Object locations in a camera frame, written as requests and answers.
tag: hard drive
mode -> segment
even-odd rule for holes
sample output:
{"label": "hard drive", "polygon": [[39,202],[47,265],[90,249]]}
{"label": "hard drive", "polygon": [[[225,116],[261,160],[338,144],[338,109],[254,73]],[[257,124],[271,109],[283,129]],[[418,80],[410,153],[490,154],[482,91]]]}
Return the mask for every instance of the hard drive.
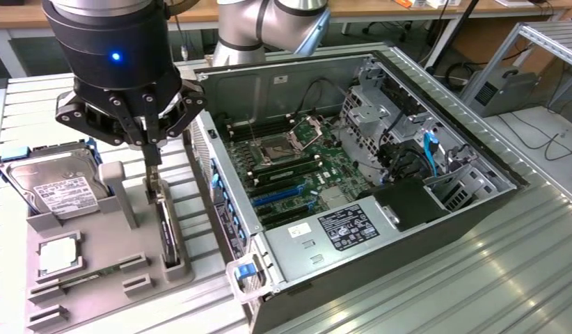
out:
{"label": "hard drive", "polygon": [[97,178],[95,149],[70,143],[0,157],[0,174],[17,190],[34,214],[53,212],[69,219],[97,211],[107,197]]}

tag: hard drive label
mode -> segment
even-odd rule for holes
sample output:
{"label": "hard drive label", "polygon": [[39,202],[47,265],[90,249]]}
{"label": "hard drive label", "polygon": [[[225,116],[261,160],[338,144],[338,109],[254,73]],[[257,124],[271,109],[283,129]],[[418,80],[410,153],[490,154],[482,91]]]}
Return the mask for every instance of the hard drive label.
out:
{"label": "hard drive label", "polygon": [[42,184],[34,187],[34,192],[53,214],[65,214],[95,205],[95,196],[85,177]]}
{"label": "hard drive label", "polygon": [[321,216],[318,220],[333,247],[338,251],[343,251],[378,236],[378,232],[357,204]]}

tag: black cylindrical robot wrist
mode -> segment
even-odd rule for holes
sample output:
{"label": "black cylindrical robot wrist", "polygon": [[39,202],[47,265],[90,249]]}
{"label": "black cylindrical robot wrist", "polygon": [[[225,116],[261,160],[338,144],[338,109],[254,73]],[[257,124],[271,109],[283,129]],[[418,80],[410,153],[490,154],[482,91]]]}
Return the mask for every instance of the black cylindrical robot wrist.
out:
{"label": "black cylindrical robot wrist", "polygon": [[69,67],[86,84],[138,88],[173,70],[162,1],[113,17],[61,15],[49,0],[42,0],[42,9]]}

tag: sticker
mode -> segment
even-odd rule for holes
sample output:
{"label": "sticker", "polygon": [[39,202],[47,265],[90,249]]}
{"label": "sticker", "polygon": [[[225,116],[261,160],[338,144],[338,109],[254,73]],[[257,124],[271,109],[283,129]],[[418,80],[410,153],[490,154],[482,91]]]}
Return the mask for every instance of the sticker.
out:
{"label": "sticker", "polygon": [[227,239],[227,246],[230,247],[233,256],[235,258],[242,256],[242,246],[239,245],[238,235],[235,231],[235,227],[231,224],[230,214],[226,211],[226,207],[223,204],[215,205],[215,213],[218,215],[219,224],[223,228],[223,235]]}
{"label": "sticker", "polygon": [[278,77],[273,77],[273,84],[283,84],[287,82],[287,76],[279,75]]}
{"label": "sticker", "polygon": [[287,232],[291,238],[299,237],[301,235],[310,233],[310,226],[307,223],[297,224],[287,228]]}
{"label": "sticker", "polygon": [[75,261],[75,254],[74,239],[62,238],[47,242],[39,250],[39,270],[51,273],[69,268]]}
{"label": "sticker", "polygon": [[95,206],[95,196],[85,177],[42,184],[34,187],[34,192],[55,215]]}
{"label": "sticker", "polygon": [[355,204],[318,218],[319,224],[338,251],[354,247],[378,236],[362,209]]}

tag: motherboard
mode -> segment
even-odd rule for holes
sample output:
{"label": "motherboard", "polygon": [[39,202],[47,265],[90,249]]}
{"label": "motherboard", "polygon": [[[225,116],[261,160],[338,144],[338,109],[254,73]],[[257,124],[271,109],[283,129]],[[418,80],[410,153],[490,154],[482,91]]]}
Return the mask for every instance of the motherboard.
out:
{"label": "motherboard", "polygon": [[371,187],[341,148],[334,120],[301,116],[277,122],[279,127],[263,124],[231,128],[225,139],[242,187],[266,229],[354,201]]}

